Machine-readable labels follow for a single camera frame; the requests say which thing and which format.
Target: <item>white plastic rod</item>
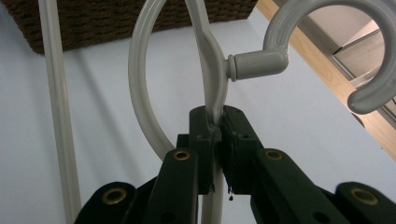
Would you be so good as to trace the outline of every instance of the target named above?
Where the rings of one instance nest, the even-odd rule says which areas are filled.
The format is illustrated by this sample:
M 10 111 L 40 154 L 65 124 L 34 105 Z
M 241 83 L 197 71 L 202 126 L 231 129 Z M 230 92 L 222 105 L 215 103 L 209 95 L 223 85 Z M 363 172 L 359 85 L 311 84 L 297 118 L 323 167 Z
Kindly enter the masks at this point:
M 201 224 L 220 224 L 223 204 L 223 173 L 221 167 L 216 164 L 213 172 L 216 192 L 203 196 Z
M 201 61 L 205 90 L 205 109 L 215 125 L 219 125 L 228 90 L 227 61 L 221 47 L 210 32 L 204 0 L 186 0 Z
M 73 134 L 67 100 L 64 56 L 56 0 L 38 0 L 49 80 L 58 164 L 61 175 L 64 215 L 67 224 L 74 222 L 81 209 Z

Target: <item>wicker basket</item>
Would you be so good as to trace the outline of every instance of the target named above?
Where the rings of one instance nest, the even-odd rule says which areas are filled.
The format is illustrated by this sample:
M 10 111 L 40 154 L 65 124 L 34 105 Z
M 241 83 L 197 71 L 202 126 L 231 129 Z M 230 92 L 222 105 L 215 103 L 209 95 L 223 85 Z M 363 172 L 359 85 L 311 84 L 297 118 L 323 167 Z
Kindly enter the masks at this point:
M 32 50 L 44 53 L 36 0 L 1 0 Z M 130 37 L 144 0 L 58 0 L 64 50 Z M 257 0 L 205 0 L 210 22 L 247 18 Z M 191 25 L 184 0 L 168 0 L 154 31 Z

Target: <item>white plastic hook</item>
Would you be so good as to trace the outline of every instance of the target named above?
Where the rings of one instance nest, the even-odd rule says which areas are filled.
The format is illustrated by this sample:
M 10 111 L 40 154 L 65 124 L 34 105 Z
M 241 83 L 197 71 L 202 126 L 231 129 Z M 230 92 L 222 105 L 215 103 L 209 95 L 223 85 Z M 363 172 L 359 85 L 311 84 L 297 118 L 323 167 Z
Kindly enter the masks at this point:
M 265 35 L 263 51 L 235 56 L 237 79 L 272 75 L 285 69 L 288 65 L 288 44 L 294 28 L 309 13 L 321 7 L 334 5 L 355 7 L 367 13 L 378 24 L 385 41 L 384 61 L 378 74 L 365 87 L 349 96 L 349 108 L 353 112 L 366 114 L 390 101 L 396 95 L 394 0 L 289 0 L 271 20 Z
M 210 32 L 204 1 L 186 0 L 186 5 L 195 32 L 201 61 L 206 113 L 215 125 L 219 125 L 228 90 L 227 61 L 224 59 L 218 41 Z M 213 176 L 216 193 L 203 197 L 201 223 L 221 223 L 223 177 L 219 166 L 213 171 Z

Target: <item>plastic hanger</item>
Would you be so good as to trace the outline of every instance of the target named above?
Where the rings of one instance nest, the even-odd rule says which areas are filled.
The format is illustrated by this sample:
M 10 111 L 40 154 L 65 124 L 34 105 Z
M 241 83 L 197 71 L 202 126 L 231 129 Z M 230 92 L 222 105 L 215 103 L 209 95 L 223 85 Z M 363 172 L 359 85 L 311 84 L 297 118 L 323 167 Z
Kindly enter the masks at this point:
M 140 127 L 157 155 L 163 159 L 174 146 L 163 133 L 152 111 L 146 85 L 146 53 L 149 35 L 166 0 L 148 0 L 134 27 L 130 47 L 129 79 L 134 112 Z M 378 75 L 348 98 L 349 108 L 370 113 L 396 95 L 396 2 L 394 0 L 289 0 L 274 16 L 266 31 L 262 50 L 230 55 L 225 59 L 211 34 L 202 0 L 186 0 L 200 54 L 205 88 L 205 108 L 214 125 L 219 123 L 227 94 L 227 82 L 263 77 L 284 71 L 289 63 L 288 47 L 292 31 L 310 12 L 321 7 L 344 5 L 371 16 L 383 32 L 385 58 Z M 212 203 L 221 206 L 219 199 Z M 221 212 L 210 212 L 203 223 L 219 223 Z

